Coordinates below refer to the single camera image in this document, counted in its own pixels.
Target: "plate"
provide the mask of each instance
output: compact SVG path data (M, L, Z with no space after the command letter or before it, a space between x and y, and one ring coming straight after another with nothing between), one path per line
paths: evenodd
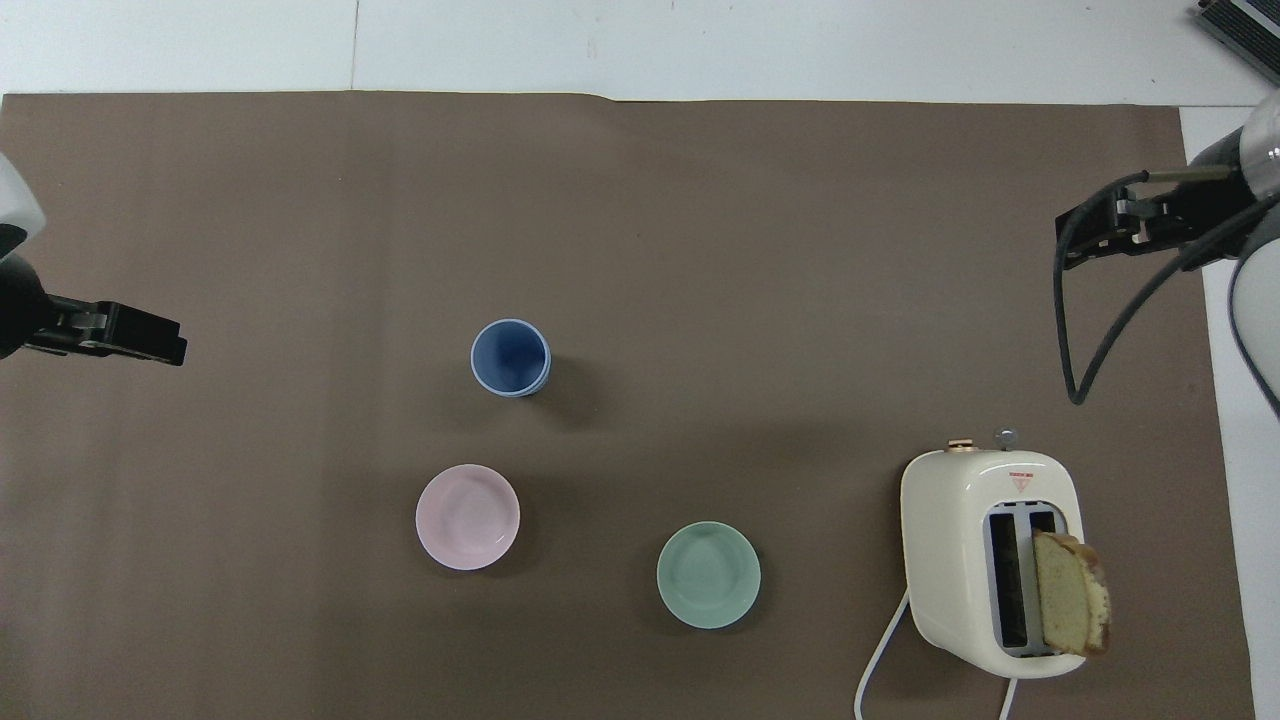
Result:
M705 520L671 536L658 556L658 593L682 623L712 630L746 615L760 593L760 559L742 533Z
M484 465L457 465L426 483L417 500L417 539L454 570L492 565L516 539L520 501L507 478Z

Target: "green bowl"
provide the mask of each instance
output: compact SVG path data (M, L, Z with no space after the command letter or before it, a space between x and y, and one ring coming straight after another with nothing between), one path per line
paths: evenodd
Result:
M671 536L658 556L658 593L681 621L712 630L737 621L760 592L760 559L742 533L710 520Z

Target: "blue cup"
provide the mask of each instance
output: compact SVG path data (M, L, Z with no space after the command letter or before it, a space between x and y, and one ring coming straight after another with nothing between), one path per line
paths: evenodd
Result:
M494 395L534 395L552 374L552 348L534 325L515 318L495 320L471 343L471 373Z

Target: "pink bowl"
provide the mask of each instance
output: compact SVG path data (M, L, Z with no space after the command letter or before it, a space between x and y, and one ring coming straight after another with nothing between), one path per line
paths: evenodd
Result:
M507 478L484 465L457 465L436 475L417 500L417 539L454 570L492 565L516 539L520 501Z

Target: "toaster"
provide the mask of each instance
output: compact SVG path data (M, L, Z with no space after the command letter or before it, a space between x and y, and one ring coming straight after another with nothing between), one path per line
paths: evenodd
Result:
M929 643L1005 678L1084 662L1044 644L1032 532L1084 542L1071 477L1052 457L951 441L902 473L902 557L915 626Z

